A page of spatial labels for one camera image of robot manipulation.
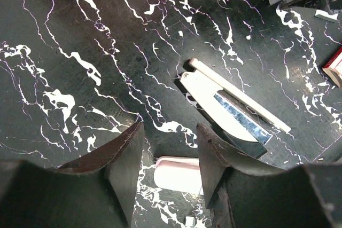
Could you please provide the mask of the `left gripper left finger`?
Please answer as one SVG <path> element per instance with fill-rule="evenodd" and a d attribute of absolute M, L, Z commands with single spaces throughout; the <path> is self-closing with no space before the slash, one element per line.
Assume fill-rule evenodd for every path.
<path fill-rule="evenodd" d="M 45 169 L 1 161 L 1 227 L 130 227 L 143 123 L 92 152 Z"/>

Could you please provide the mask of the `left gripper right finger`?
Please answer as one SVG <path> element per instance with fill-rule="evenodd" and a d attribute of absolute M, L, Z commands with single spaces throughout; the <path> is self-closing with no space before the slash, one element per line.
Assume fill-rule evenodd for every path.
<path fill-rule="evenodd" d="M 277 168 L 202 123 L 197 142 L 205 205 L 214 227 L 341 227 L 341 164 Z"/>

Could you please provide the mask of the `red white staple box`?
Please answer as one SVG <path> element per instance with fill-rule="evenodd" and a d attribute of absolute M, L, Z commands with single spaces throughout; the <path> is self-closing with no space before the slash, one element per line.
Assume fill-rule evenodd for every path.
<path fill-rule="evenodd" d="M 327 74 L 334 84 L 341 88 L 341 52 L 342 47 L 332 56 L 332 58 L 323 66 L 322 70 Z"/>

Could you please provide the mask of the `white stapler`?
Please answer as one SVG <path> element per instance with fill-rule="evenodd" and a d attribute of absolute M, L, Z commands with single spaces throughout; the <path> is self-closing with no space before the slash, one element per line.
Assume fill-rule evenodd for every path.
<path fill-rule="evenodd" d="M 159 188 L 204 194 L 198 158 L 161 156 L 156 161 L 153 178 Z"/>

